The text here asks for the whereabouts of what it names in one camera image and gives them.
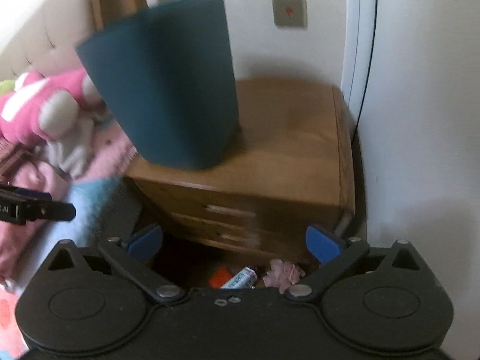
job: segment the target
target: white wall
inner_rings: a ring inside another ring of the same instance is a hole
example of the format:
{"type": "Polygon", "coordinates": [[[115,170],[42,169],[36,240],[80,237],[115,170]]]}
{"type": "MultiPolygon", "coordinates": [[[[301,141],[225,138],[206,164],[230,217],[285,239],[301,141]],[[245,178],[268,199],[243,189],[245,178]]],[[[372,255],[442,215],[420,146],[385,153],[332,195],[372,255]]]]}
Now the white wall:
{"type": "Polygon", "coordinates": [[[368,238],[407,238],[455,307],[444,343],[480,356],[480,0],[379,0],[359,125],[368,238]]]}
{"type": "Polygon", "coordinates": [[[274,25],[271,0],[225,0],[237,78],[280,74],[340,86],[346,0],[307,0],[308,30],[274,25]]]}

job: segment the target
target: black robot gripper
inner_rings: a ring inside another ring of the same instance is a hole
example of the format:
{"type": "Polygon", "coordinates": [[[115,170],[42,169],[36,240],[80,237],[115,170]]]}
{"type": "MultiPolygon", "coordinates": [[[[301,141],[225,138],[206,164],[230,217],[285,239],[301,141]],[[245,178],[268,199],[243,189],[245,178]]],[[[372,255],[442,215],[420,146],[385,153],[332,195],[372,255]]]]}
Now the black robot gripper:
{"type": "Polygon", "coordinates": [[[415,248],[348,242],[291,287],[184,291],[120,241],[60,241],[18,301],[23,359],[446,359],[453,306],[415,248]]]}

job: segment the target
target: orange package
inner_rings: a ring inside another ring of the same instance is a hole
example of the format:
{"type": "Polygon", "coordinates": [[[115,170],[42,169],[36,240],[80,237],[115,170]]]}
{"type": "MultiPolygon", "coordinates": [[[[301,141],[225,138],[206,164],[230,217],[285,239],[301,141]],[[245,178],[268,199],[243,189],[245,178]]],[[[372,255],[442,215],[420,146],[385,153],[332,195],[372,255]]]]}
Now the orange package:
{"type": "Polygon", "coordinates": [[[224,285],[227,281],[232,278],[232,274],[229,272],[226,266],[222,266],[219,268],[213,276],[208,280],[208,284],[212,288],[220,288],[224,285]]]}

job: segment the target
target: wooden nightstand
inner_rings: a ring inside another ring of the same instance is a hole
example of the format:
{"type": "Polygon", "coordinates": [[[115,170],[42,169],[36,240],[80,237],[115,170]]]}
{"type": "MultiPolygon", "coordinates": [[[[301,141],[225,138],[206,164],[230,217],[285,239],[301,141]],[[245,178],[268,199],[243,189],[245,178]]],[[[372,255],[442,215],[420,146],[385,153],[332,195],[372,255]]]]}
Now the wooden nightstand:
{"type": "Polygon", "coordinates": [[[337,88],[237,82],[240,125],[225,160],[185,171],[134,159],[126,176],[179,226],[176,236],[265,257],[310,260],[305,230],[355,210],[350,138],[337,88]]]}

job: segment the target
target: blue gripper pad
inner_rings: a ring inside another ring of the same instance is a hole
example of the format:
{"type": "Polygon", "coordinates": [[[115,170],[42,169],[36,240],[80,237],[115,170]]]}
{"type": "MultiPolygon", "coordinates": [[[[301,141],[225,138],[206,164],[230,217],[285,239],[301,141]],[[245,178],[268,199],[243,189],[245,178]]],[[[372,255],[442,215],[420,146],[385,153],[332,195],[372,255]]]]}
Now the blue gripper pad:
{"type": "Polygon", "coordinates": [[[122,248],[141,263],[147,263],[162,248],[163,230],[159,225],[152,224],[124,240],[122,248]]]}
{"type": "Polygon", "coordinates": [[[333,260],[347,247],[342,238],[315,226],[307,228],[305,243],[309,252],[322,264],[333,260]]]}

